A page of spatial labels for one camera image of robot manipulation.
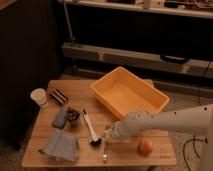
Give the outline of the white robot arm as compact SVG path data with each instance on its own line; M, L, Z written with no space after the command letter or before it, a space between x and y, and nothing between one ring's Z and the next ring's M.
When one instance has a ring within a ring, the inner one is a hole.
M198 170L213 169L213 104L161 112L156 115L151 115L147 111L130 112L110 126L107 139L122 141L149 129L205 136L206 142Z

